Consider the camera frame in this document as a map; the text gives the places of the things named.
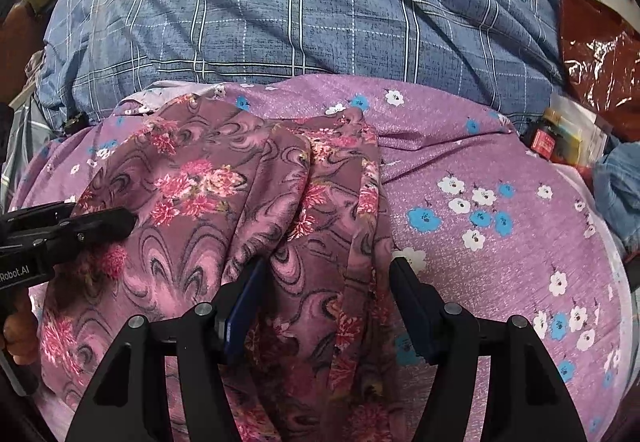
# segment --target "pink floral fabric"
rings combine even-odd
[[[138,224],[48,285],[44,383],[75,408],[127,318],[179,316],[266,256],[246,363],[223,374],[242,440],[401,440],[379,165],[376,132],[356,108],[294,122],[174,99],[78,200],[75,214],[124,206]],[[174,436],[186,440],[170,363],[167,375]]]

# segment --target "human hand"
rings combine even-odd
[[[4,321],[0,350],[6,348],[16,364],[31,364],[38,358],[38,320],[31,311],[28,289],[14,295],[15,312]]]

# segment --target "red plastic bag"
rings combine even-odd
[[[640,34],[597,0],[560,0],[569,93],[622,140],[640,140]]]

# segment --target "purple bedsheet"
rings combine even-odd
[[[591,201],[532,156],[506,118],[473,102],[424,86],[347,76],[303,76],[270,86],[167,82],[134,94],[96,128],[52,143],[30,165],[14,206],[79,199],[109,155],[145,122],[140,111],[190,92],[270,118],[360,108],[380,136],[396,254],[407,257],[418,278],[445,300],[477,316],[505,320],[518,313],[532,321],[588,439],[600,439],[622,398],[630,363],[622,264]],[[33,292],[36,306],[42,295],[42,289]],[[394,328],[412,433],[434,369],[416,357],[401,322]],[[481,433],[488,369],[479,367],[469,441]]]

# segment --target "blue plaid blanket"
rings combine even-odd
[[[522,125],[562,85],[559,0],[59,0],[38,98],[59,129],[154,81],[376,76],[491,105]]]

